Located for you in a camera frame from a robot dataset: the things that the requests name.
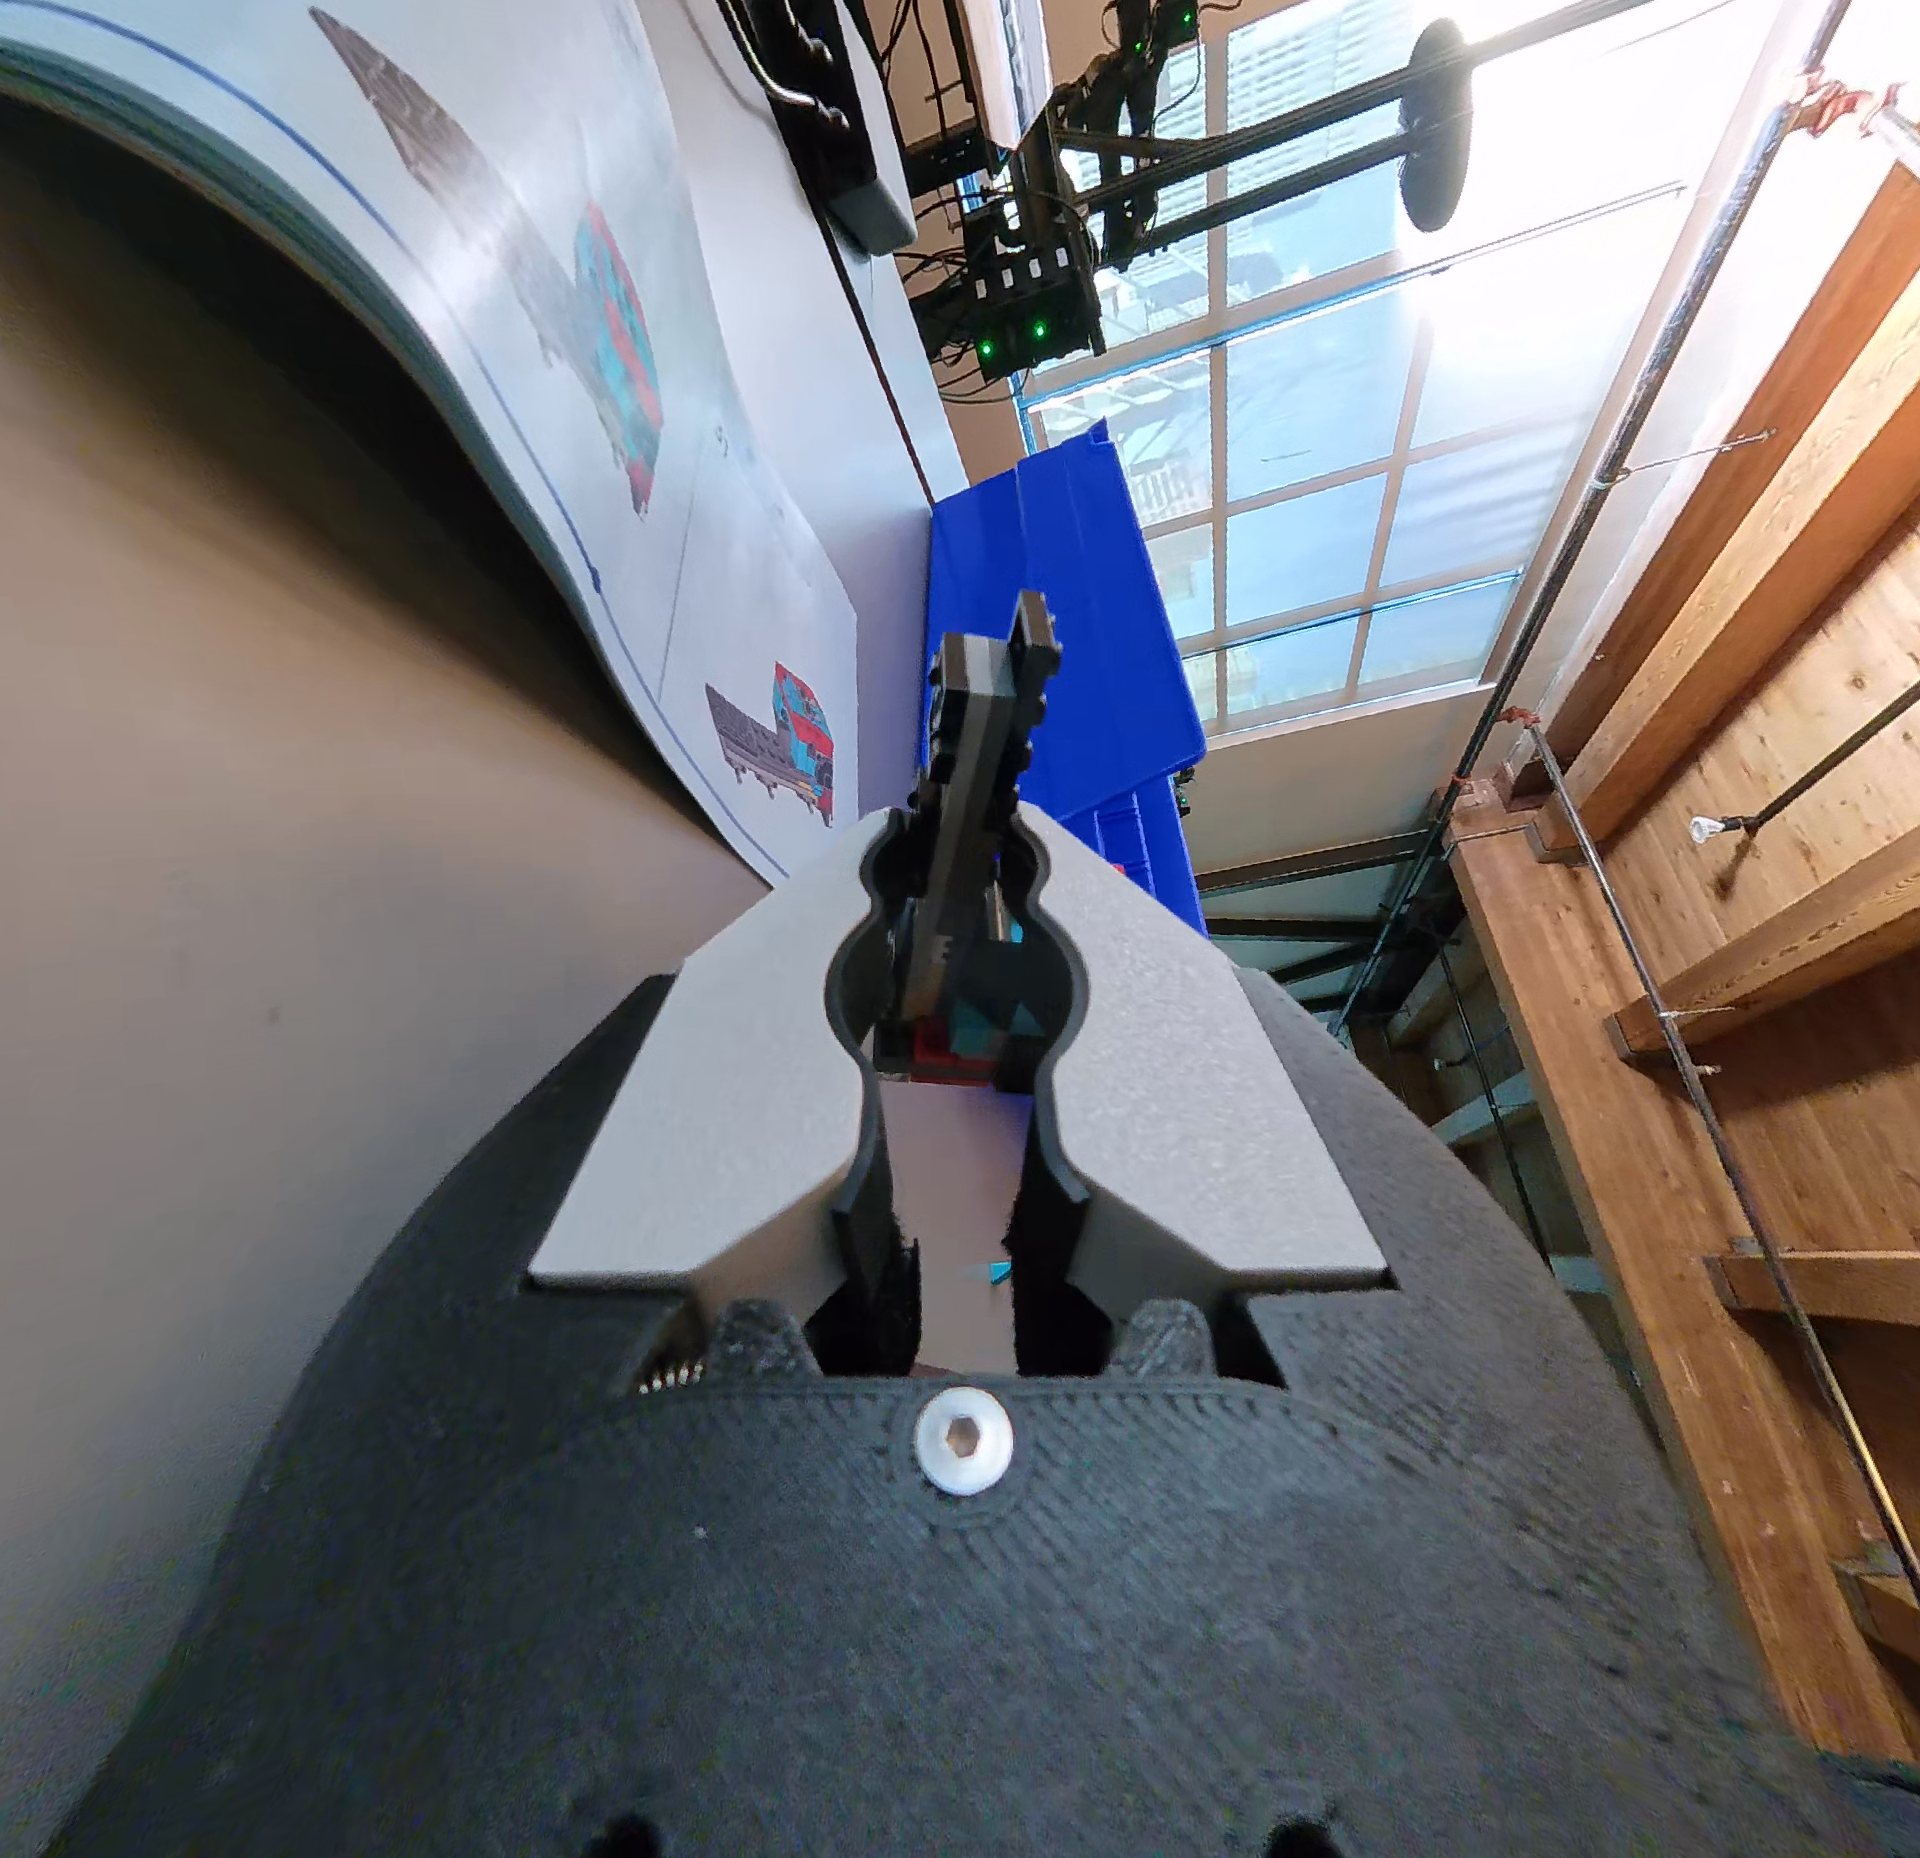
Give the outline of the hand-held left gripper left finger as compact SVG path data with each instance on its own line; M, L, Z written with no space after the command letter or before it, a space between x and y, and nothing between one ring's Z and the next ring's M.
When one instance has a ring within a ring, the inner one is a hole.
M530 1280L735 1301L812 1319L823 1365L912 1365L919 1263L892 1216L865 1029L890 1005L890 920L859 816L696 947L667 983L564 1191Z

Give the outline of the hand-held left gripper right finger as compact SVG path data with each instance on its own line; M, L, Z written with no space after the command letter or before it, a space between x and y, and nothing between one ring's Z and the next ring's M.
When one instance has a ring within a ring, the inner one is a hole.
M1067 983L1005 1251L1021 1365L1104 1365L1147 1301L1385 1290L1387 1261L1241 972L1040 810L1021 920Z

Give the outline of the toy brick truck model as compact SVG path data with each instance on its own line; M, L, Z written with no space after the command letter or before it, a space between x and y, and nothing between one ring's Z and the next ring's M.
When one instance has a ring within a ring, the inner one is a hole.
M877 857L892 958L877 1067L890 1076L1029 1095L1070 1021L1070 959L1029 906L1040 849L1016 824L1016 778L1058 662L1040 592L1016 599L1003 643L940 637L926 763Z

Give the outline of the blue plastic bin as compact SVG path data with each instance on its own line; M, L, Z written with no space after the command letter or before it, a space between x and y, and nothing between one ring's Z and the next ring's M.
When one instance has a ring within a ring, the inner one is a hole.
M935 501L926 655L946 633L1005 635L1021 592L1061 647L1022 804L1201 929L1171 778L1205 739L1105 421Z

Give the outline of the grey desk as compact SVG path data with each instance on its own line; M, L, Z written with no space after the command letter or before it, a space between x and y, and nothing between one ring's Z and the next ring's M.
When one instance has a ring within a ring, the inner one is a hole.
M3 1854L395 1225L761 894L395 362L167 205L3 123Z

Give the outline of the thin metal rod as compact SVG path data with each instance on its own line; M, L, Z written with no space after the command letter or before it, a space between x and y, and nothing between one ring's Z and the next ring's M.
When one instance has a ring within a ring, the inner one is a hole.
M1760 1246L1760 1261L1763 1261L1763 1267L1768 1267L1768 1272L1771 1272L1771 1284L1772 1284L1772 1290L1778 1290L1778 1295L1780 1295L1780 1303L1782 1303L1782 1314L1787 1314L1787 1319L1789 1319L1789 1325L1792 1325L1792 1335L1796 1335L1796 1344L1801 1344L1801 1351L1802 1351L1802 1358L1808 1358L1808 1365L1809 1365L1809 1377L1813 1377L1813 1384L1817 1384L1817 1388L1820 1388L1829 1416L1838 1419L1838 1432L1840 1432L1840 1439L1848 1442L1850 1464L1852 1464L1852 1468L1861 1471L1861 1482L1864 1482L1864 1488L1868 1488L1868 1495L1870 1495L1870 1503L1872 1503L1872 1513L1875 1513L1875 1520L1881 1520L1884 1538L1887 1538L1887 1547L1890 1547L1890 1552L1894 1552L1894 1559L1895 1559L1895 1567L1901 1567L1911 1591L1915 1591L1915 1547L1913 1547L1913 1538L1911 1538L1911 1532L1907 1532L1907 1521L1904 1521L1904 1516L1901 1516L1901 1510L1895 1510L1895 1503L1894 1503L1894 1495L1890 1495L1890 1488L1887 1488L1887 1482L1884 1482L1884 1468L1875 1467L1875 1457L1872 1457L1872 1450L1870 1450L1870 1439L1864 1435L1864 1425L1861 1425L1861 1419L1858 1419L1858 1414L1852 1414L1852 1407L1850 1407L1850 1398L1848 1398L1848 1393L1842 1393L1842 1386L1840 1386L1840 1377L1838 1377L1838 1368L1832 1368L1832 1358L1829 1358L1828 1347L1820 1344L1820 1333L1817 1333L1817 1325L1813 1325L1802 1301L1801 1301L1801 1295L1792 1292L1792 1287L1789 1287L1787 1255L1780 1252L1780 1246L1778 1246L1768 1220L1760 1216L1760 1210L1756 1210L1756 1202L1752 1202L1752 1191L1750 1191L1750 1184L1746 1184L1746 1177L1745 1177L1745 1171L1740 1171L1740 1162L1738 1162L1738 1158L1732 1158L1732 1149L1729 1149L1729 1143L1727 1143L1727 1131L1725 1131L1725 1123L1716 1121L1716 1110L1715 1110L1715 1105L1709 1105L1709 1097L1708 1097L1704 1076L1699 1076L1699 1069L1696 1069L1695 1057L1688 1055L1684 1034L1677 1029L1677 1015L1667 1008L1667 999L1664 999L1664 995L1662 995L1662 986L1658 986L1658 980L1654 980L1654 975L1649 975L1649 968L1646 968L1646 959L1644 959L1644 953L1641 953L1641 944L1638 944L1633 935L1632 935L1632 923L1626 923L1626 918L1625 918L1625 911L1622 911L1617 892L1614 892L1610 881L1606 881L1606 872L1603 872L1603 865L1600 865L1599 845L1594 845L1594 838L1586 834L1580 814L1573 810L1571 792L1567 792L1567 785L1563 785L1563 770L1558 767L1558 757L1554 757L1550 744L1548 744L1545 736L1541 736L1541 718L1539 718L1533 710L1527 710L1527 709L1505 709L1505 710L1501 710L1501 721L1519 723L1519 729L1527 736L1532 750L1539 753L1539 760L1541 760L1541 767L1545 767L1545 775L1548 775L1548 789L1550 789L1550 793L1558 797L1558 804L1560 804L1560 810L1563 810L1563 816L1567 816L1567 829L1571 829L1571 834L1573 834L1573 850L1577 850L1580 865L1591 872L1591 877L1594 877L1594 883L1599 883L1599 894L1600 894L1600 902L1603 902L1603 906L1606 906L1606 918L1614 920L1614 929L1617 929L1617 936L1622 936L1622 944L1625 944L1625 953L1626 953L1626 959L1632 959L1632 968L1633 968L1633 975L1638 975L1638 980L1641 980L1644 1005L1646 1005L1649 1015L1654 1015L1654 1029L1662 1034L1662 1044L1664 1044L1664 1050L1667 1050L1667 1057L1669 1057L1669 1065L1674 1065L1674 1069L1677 1069L1677 1076L1682 1076L1682 1083L1684 1083L1684 1090L1688 1090L1688 1101L1695 1105L1696 1121L1699 1121L1699 1128L1708 1131L1708 1140L1709 1140L1709 1148L1715 1148L1716 1167L1720 1167L1720 1172L1725 1172L1725 1181L1727 1181L1727 1187L1729 1187L1729 1192L1732 1192L1732 1199L1738 1199L1738 1206L1740 1206L1740 1216L1745 1216L1745 1222L1746 1222L1746 1229L1750 1229L1750 1240L1756 1240L1756 1246Z

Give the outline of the black rod spot lamp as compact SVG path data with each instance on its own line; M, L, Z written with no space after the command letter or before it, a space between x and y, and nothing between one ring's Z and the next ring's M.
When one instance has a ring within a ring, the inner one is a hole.
M1802 797L1808 792L1813 792L1828 775L1832 775L1840 763L1848 763L1852 753L1861 753L1861 747L1868 742L1872 742L1875 736L1884 736L1890 723L1895 723L1901 718L1907 718L1907 710L1913 710L1920 701L1920 684L1907 684L1904 695L1895 695L1894 701L1887 701L1875 715L1870 715L1850 739L1842 739L1840 744L1832 744L1813 767L1808 767L1792 785L1787 785L1782 792L1778 792L1760 810L1752 814L1695 814L1690 816L1690 840L1704 845L1708 838L1720 838L1720 834L1756 834L1760 829L1768 829L1772 816L1780 816L1789 804L1796 804L1796 797Z

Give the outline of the large grid window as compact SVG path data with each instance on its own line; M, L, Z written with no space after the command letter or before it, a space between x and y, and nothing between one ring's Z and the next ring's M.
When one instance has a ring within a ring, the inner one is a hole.
M1452 220L1401 162L1100 274L1105 421L1213 736L1481 679L1780 0L1649 0L1471 73Z

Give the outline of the open instruction booklet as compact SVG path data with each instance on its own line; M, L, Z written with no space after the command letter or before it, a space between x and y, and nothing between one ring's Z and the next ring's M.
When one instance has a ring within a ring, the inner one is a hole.
M853 607L736 399L635 0L3 0L3 90L400 360L761 877L856 816Z

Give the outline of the black equipment box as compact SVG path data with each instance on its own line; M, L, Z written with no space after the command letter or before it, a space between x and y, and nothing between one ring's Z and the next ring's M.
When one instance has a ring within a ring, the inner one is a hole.
M905 302L926 360L974 353L998 383L1043 362L1104 353L1095 244L1046 143L1014 157L1005 193L964 214L961 244L919 264Z

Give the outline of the computer monitor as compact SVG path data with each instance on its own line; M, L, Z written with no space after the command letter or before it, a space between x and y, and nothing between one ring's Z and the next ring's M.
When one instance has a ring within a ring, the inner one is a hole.
M1057 86L1043 0L957 0L957 14L982 132L1016 151Z

